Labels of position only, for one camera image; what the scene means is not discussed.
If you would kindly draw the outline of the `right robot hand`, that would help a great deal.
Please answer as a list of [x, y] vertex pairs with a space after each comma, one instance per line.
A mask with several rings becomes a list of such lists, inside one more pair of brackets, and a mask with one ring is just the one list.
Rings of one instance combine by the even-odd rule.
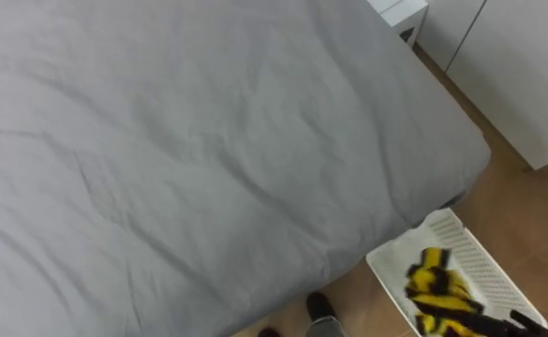
[[548, 329], [528, 316], [516, 311], [510, 311], [510, 318], [518, 323], [507, 328], [508, 337], [548, 337]]

